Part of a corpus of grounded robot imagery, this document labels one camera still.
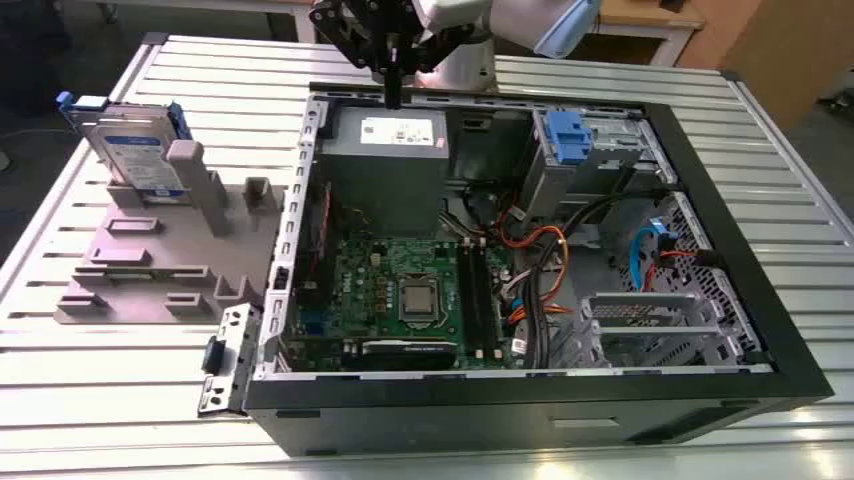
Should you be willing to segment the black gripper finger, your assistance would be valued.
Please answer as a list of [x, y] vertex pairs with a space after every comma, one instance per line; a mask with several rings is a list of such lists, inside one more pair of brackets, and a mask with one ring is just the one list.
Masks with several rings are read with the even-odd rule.
[[441, 29], [427, 40], [415, 42], [425, 30], [405, 26], [393, 40], [393, 107], [401, 107], [404, 79], [429, 73], [468, 38], [468, 25]]
[[343, 1], [313, 1], [308, 19], [325, 40], [357, 69], [371, 71], [383, 85], [384, 106], [393, 109], [393, 60], [388, 35], [371, 40]]

